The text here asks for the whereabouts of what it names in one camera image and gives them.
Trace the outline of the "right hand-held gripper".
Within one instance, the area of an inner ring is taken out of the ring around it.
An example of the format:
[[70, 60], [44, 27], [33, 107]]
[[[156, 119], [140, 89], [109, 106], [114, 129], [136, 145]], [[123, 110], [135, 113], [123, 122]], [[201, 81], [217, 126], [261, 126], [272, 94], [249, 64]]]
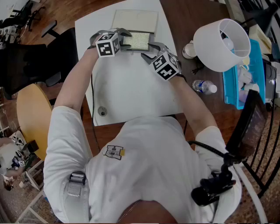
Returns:
[[181, 75], [181, 67], [173, 52], [161, 42], [149, 42], [148, 45], [157, 50], [154, 57], [141, 53], [141, 57], [149, 65], [150, 69], [165, 81], [176, 75]]

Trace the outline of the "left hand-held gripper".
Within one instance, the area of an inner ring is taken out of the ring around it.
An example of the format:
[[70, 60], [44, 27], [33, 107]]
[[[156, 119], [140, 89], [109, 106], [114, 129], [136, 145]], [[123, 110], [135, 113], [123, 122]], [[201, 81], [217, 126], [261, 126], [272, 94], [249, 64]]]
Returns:
[[100, 30], [90, 37], [90, 45], [97, 49], [99, 57], [113, 57], [131, 49], [131, 45], [120, 44], [119, 36], [132, 37], [132, 34], [124, 28]]

